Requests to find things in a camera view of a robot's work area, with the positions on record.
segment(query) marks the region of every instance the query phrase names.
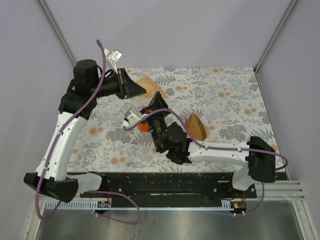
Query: table surface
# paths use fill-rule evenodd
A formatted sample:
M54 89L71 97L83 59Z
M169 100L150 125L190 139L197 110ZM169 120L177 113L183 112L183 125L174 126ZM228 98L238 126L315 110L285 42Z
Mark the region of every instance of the table surface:
M205 125L210 142L243 142L259 136L278 151L275 135L252 67L152 67L127 68L137 81L153 79L168 95L169 108L185 117L195 112ZM239 166L201 162L177 165L155 151L151 135L124 131L124 113L139 109L150 98L120 100L102 97L80 133L68 172L234 172ZM167 125L176 121L166 117ZM276 158L276 166L282 166Z

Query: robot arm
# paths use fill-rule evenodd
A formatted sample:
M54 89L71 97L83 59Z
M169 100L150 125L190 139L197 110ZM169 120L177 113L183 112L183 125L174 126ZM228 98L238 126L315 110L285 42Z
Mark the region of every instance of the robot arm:
M148 113L169 109L166 102L157 92L150 104L141 111L131 107L125 113L123 126L125 128L135 125ZM159 153L166 151L166 157L176 164L191 164L199 162L221 162L241 166L232 177L232 187L246 191L254 183L273 183L276 181L276 158L274 155L241 151L246 149L259 149L274 152L275 150L260 137L252 136L249 142L241 143L212 143L200 142L201 147L192 139L187 138L187 133L176 123L167 126L165 117L169 112L158 112L144 120L148 124L155 149Z
M121 56L117 50L106 54L107 62L113 63L109 64L113 70L107 71L110 74L104 78L96 98L116 95L120 99L129 99L146 93L144 88L130 79L124 68L116 68L115 62L119 59L119 55ZM40 193L65 203L70 202L75 195L89 190L97 190L102 181L101 176L95 173L67 175L68 162L72 150L82 128L86 125L92 110L97 105L97 99L94 98L80 112L79 116L64 128L62 133L60 133L60 129L91 97L92 92L96 90L99 83L98 65L94 60L81 60L77 62L76 67L73 69L73 75L74 79L71 80L67 93L61 98L57 124L48 149L35 172L26 173L23 179L28 186L34 190L37 189L49 151L55 144L40 186ZM54 143L57 134L61 136Z

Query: white bracket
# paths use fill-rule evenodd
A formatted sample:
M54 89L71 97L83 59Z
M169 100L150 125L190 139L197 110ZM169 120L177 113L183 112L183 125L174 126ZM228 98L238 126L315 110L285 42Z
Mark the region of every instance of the white bracket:
M122 53L118 50L115 49L113 51L109 51L108 49L104 49L104 54L105 54L105 60L106 64L110 69L112 69L116 74L118 74L118 69L116 63L122 56Z

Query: metal floor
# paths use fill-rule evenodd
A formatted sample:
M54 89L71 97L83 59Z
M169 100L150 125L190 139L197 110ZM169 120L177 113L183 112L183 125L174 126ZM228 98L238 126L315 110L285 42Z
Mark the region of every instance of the metal floor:
M106 214L136 220L135 211ZM124 225L88 210L58 210L42 221L37 240L302 240L290 202L264 202L247 216L220 216L209 211L143 211L139 225Z

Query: purple wall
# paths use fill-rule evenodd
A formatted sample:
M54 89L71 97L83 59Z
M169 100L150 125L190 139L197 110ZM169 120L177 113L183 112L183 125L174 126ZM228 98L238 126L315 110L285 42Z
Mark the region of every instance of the purple wall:
M1 1L0 33L0 238L18 240L72 66L35 0Z
M119 67L240 67L258 63L290 0L46 0L76 59Z
M320 1L302 0L259 73L289 170L320 229Z

